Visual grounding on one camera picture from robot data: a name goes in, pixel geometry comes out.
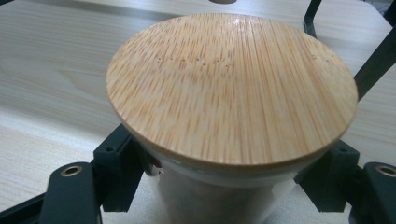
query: round lid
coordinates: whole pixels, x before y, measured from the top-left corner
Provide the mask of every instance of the round lid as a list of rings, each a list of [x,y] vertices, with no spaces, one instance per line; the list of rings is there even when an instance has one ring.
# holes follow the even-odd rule
[[[106,84],[123,124],[150,151],[241,172],[312,160],[345,132],[358,102],[353,76],[328,47],[286,24],[234,14],[149,27],[120,47]]]

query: wooden surface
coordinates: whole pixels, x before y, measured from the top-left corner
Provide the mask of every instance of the wooden surface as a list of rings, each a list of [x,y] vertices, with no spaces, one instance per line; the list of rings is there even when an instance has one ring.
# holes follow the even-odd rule
[[[18,0],[0,6],[0,210],[46,190],[50,173],[92,151],[119,124],[106,95],[106,70],[119,46],[156,22],[180,15],[232,12],[283,21],[303,29],[309,0],[76,2]],[[356,74],[390,31],[369,4],[326,0],[315,18],[318,39]],[[342,137],[361,162],[396,165],[396,68],[359,102]],[[126,214],[105,223],[163,223],[164,210],[144,176]],[[321,214],[300,188],[267,223],[348,223]]]
[[[312,160],[344,133],[358,102],[353,75],[328,47],[281,22],[235,14],[149,27],[119,49],[106,82],[136,137],[201,169],[267,172]]]

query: wooden lid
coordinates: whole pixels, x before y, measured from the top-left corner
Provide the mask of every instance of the wooden lid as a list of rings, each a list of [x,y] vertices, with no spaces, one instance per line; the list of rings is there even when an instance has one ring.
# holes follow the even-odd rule
[[[196,168],[284,168],[347,129],[353,76],[328,47],[280,22],[201,14],[129,39],[107,72],[111,104],[149,149]]]

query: table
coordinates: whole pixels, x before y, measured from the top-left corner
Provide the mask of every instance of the table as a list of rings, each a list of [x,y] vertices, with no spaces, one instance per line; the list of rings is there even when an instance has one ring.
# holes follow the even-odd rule
[[[303,29],[309,0],[17,0],[0,6],[0,211],[46,190],[50,173],[92,151],[120,123],[106,97],[106,68],[118,47],[148,26],[180,15],[232,12]],[[323,1],[318,39],[356,74],[391,27],[367,3]],[[396,165],[396,66],[360,101],[343,140],[360,165]],[[105,223],[163,223],[162,205],[144,175],[130,212]],[[347,223],[320,214],[297,187],[267,223]]]

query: jar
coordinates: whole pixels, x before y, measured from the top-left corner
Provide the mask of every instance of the jar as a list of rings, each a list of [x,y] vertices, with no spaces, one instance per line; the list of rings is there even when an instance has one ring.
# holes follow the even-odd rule
[[[120,47],[107,91],[157,159],[172,223],[262,223],[353,120],[353,76],[328,47],[277,21],[197,14]]]

